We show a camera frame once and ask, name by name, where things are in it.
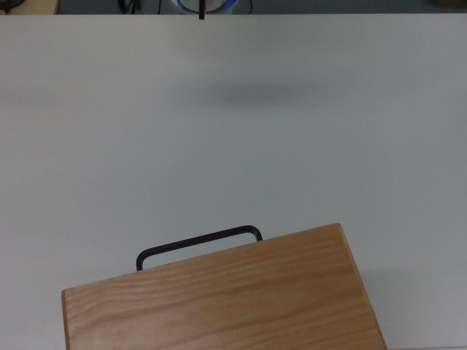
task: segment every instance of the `white table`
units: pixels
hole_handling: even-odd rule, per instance
[[[0,20],[2,346],[64,349],[60,291],[147,247],[330,222],[391,349],[467,346],[466,32],[463,15]]]

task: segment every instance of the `dark background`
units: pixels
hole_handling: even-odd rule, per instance
[[[430,13],[467,12],[467,1],[460,7],[440,7],[435,0],[253,0],[254,15],[312,14],[312,13]],[[233,13],[247,14],[249,0],[239,0]],[[158,0],[144,0],[138,14],[158,12]],[[61,0],[58,14],[120,14],[117,0]],[[162,15],[179,14],[170,0],[162,0]]]

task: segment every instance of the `handle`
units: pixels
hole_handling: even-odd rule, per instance
[[[217,239],[221,239],[221,238],[237,236],[243,233],[252,233],[256,237],[257,242],[263,240],[263,236],[261,235],[261,232],[255,226],[245,225],[245,226],[230,228],[228,230],[209,233],[207,235],[184,239],[183,241],[164,244],[163,246],[155,246],[154,248],[143,250],[141,253],[139,253],[138,257],[136,258],[136,270],[137,271],[142,270],[144,260],[148,257],[152,257],[153,255],[171,252],[172,250],[186,248],[187,246],[195,246],[196,244],[216,241]]]

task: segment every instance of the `wooden lid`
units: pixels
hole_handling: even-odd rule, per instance
[[[68,350],[383,350],[341,225],[62,292]]]

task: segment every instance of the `white object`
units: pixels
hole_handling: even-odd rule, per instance
[[[183,13],[199,13],[199,0],[171,0]],[[231,14],[239,0],[206,0],[206,13]]]

